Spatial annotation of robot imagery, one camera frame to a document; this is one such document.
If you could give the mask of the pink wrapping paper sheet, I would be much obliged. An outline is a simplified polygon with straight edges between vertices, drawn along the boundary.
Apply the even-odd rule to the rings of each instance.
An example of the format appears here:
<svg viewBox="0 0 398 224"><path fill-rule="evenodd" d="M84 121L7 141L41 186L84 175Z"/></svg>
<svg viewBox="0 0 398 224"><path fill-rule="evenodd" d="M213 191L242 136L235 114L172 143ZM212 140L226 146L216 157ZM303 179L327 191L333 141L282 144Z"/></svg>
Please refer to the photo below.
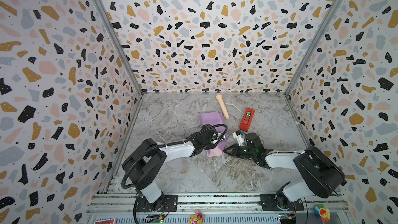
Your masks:
<svg viewBox="0 0 398 224"><path fill-rule="evenodd" d="M210 112L210 113L204 113L200 116L200 123L201 125L216 125L216 124L225 124L224 122L224 116L223 113L221 112ZM228 134L226 134L226 137L218 143L216 148L207 150L207 156L208 157L218 157L223 154L223 151L227 145L228 142Z"/></svg>

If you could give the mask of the red tape dispenser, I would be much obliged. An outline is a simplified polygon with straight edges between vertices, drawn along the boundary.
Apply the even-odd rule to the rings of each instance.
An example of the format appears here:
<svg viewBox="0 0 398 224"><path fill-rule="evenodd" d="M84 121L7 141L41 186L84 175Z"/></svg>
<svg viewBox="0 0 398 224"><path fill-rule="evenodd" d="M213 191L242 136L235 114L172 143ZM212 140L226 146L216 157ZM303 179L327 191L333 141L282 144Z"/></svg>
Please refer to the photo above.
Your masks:
<svg viewBox="0 0 398 224"><path fill-rule="evenodd" d="M244 113L242 121L239 125L240 130L242 130L244 132L248 132L251 122L253 120L254 114L255 114L255 110L253 110L251 108L246 108L246 111Z"/></svg>

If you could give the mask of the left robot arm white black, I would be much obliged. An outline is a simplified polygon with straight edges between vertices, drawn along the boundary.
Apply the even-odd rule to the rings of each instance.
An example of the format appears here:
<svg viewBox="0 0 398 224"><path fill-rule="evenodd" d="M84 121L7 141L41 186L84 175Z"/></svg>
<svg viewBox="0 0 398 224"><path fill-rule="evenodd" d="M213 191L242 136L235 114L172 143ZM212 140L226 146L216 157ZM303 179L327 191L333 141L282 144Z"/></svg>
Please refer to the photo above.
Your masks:
<svg viewBox="0 0 398 224"><path fill-rule="evenodd" d="M206 124L181 141L157 143L153 139L144 140L122 164L122 189L135 189L150 205L161 203L164 193L154 180L163 165L216 148L225 139L227 130L226 124Z"/></svg>

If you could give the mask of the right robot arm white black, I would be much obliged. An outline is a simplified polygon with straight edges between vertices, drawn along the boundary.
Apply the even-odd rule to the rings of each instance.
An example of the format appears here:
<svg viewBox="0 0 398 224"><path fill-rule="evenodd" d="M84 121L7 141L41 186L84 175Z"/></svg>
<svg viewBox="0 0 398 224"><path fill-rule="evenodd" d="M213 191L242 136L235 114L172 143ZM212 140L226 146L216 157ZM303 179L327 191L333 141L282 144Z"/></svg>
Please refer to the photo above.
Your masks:
<svg viewBox="0 0 398 224"><path fill-rule="evenodd" d="M281 208L309 196L326 199L336 195L335 190L345 180L343 171L315 146L298 151L277 151L266 149L255 133L235 132L233 137L238 143L225 148L224 153L266 169L289 169L300 174L301 179L285 183L276 192L274 202Z"/></svg>

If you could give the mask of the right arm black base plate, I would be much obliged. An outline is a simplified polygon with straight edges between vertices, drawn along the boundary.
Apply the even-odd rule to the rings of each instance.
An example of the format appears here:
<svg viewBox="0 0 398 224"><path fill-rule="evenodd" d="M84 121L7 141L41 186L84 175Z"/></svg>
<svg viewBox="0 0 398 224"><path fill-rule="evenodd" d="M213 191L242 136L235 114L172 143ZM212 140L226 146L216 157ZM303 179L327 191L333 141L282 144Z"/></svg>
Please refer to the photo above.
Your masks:
<svg viewBox="0 0 398 224"><path fill-rule="evenodd" d="M289 201L283 194L261 194L260 203L263 211L304 211L301 200Z"/></svg>

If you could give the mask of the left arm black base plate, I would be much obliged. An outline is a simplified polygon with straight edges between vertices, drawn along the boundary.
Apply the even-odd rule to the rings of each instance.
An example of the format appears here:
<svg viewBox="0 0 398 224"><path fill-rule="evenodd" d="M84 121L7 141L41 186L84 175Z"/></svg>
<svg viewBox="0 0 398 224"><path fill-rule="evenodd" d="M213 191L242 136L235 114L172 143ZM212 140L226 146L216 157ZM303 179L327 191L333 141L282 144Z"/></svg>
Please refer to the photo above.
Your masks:
<svg viewBox="0 0 398 224"><path fill-rule="evenodd" d="M177 195L162 195L154 203L149 203L144 197L136 198L134 207L138 213L149 212L176 212L178 204Z"/></svg>

